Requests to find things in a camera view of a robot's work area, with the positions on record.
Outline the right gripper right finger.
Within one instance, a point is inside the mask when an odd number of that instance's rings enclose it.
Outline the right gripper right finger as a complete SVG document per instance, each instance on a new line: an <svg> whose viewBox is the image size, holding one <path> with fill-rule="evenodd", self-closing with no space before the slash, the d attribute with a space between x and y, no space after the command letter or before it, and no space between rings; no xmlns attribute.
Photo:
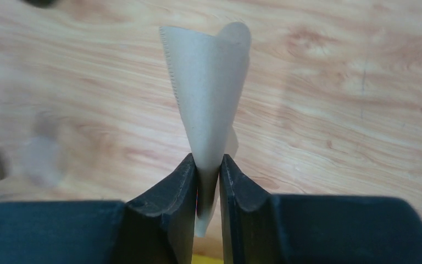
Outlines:
<svg viewBox="0 0 422 264"><path fill-rule="evenodd" d="M224 263L284 263L271 195L225 154L219 174Z"/></svg>

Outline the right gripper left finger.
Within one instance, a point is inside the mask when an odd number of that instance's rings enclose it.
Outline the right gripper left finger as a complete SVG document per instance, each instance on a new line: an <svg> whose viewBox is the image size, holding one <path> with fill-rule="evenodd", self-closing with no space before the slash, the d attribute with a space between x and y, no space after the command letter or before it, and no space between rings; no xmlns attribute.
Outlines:
<svg viewBox="0 0 422 264"><path fill-rule="evenodd" d="M197 182L188 154L171 174L127 202L113 263L191 263Z"/></svg>

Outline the clear glass dripper cone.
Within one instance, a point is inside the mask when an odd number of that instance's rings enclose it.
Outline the clear glass dripper cone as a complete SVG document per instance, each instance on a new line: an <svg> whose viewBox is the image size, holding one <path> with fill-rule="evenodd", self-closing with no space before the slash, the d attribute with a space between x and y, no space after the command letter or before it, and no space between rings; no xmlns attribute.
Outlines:
<svg viewBox="0 0 422 264"><path fill-rule="evenodd" d="M60 119L50 111L36 114L31 135L21 151L21 168L35 185L57 186L66 174L66 154L60 142Z"/></svg>

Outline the brown paper coffee filter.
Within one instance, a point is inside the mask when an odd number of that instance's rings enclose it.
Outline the brown paper coffee filter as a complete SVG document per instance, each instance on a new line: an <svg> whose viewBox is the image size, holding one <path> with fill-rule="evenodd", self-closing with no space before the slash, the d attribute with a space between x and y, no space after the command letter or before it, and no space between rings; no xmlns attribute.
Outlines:
<svg viewBox="0 0 422 264"><path fill-rule="evenodd" d="M159 33L198 170L195 235L203 237L215 210L223 156L238 149L233 123L250 63L251 32L233 22L216 35L176 26L162 26Z"/></svg>

